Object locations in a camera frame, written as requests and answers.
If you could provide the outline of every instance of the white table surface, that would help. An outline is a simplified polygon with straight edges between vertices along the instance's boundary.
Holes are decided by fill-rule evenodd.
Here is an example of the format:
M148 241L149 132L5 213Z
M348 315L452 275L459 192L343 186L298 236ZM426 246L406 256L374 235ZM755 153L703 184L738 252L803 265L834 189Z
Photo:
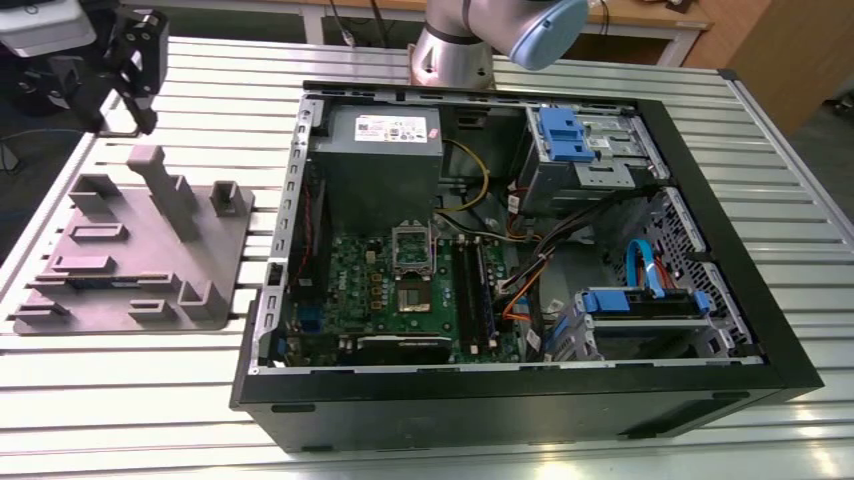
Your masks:
M0 475L179 478L838 478L854 476L851 225L738 85L710 71L496 59L506 90L662 100L826 387L670 440L287 455L228 409L244 315L261 283L294 114L307 79L404 83L406 53L173 38L148 138L87 135L9 260L0 314L27 296L71 213L79 172L140 185L123 163L164 145L192 184L233 179L256 204L227 328L204 334L19 337L0 322ZM115 98L105 108L115 106Z

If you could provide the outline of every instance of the motherboard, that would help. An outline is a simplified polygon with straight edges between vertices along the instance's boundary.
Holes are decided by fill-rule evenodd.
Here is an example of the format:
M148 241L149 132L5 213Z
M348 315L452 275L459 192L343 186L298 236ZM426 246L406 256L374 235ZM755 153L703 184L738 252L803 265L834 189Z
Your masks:
M516 326L496 322L490 300L507 275L500 244L460 236L422 248L415 232L394 233L335 236L326 299L295 306L291 365L376 364L407 355L415 364L518 362Z

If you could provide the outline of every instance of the green circuit board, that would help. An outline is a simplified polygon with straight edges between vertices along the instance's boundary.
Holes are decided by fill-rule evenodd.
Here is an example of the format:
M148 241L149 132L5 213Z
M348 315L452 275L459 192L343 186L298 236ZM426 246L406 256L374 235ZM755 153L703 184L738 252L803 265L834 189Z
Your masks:
M332 243L330 283L323 307L323 334L436 334L454 341L452 363L519 361L516 332L500 333L498 347L472 355L460 348L454 294L452 241L435 243L435 271L430 280L415 275L395 279L391 236L336 236ZM416 259L418 248L404 254ZM484 243L483 256L491 281L506 276L503 251L496 243ZM403 311L408 308L419 311ZM336 348L331 342L326 346ZM315 355L311 365L330 365L334 355Z

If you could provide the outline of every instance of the expansion slot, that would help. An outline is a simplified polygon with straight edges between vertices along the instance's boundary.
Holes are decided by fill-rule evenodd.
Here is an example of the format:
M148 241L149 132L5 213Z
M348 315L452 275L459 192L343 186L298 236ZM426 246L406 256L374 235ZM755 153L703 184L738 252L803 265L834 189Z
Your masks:
M490 281L480 242L460 239L454 247L452 262L460 346L476 355L498 346Z
M483 252L483 245L480 243L476 243L474 245L472 254L476 256L476 259L478 259L478 281L480 283L480 288L478 292L479 292L479 298L482 302L480 311L483 312L483 320L487 328L488 345L490 345L490 348L494 348L496 346L495 336L498 332L495 331L495 316L492 314L492 289L490 288L490 279L488 279L487 266L486 266L486 255Z
M454 245L451 262L454 270L454 297L456 299L456 328L459 330L460 348L468 353L478 354L478 315L471 303L468 289L468 274L466 261L466 244Z

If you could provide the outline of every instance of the yellow wire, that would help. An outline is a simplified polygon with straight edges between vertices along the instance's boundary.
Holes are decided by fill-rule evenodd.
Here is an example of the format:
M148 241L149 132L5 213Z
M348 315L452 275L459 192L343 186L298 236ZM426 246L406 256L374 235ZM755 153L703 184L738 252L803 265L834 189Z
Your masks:
M471 148L468 148L466 145L459 143L456 140L451 140L450 138L443 139L443 141L456 145L459 149L468 154L468 156L478 163L478 167L480 167L480 172L483 173L483 185L480 186L480 193L478 194L475 199L471 202L467 202L463 205L459 205L456 207L436 209L436 212L442 212L442 213L462 212L463 210L474 207L476 203L483 199L483 197L486 197L486 192L490 188L490 171L486 168L486 163L483 163L483 160L480 159L478 154L471 151Z

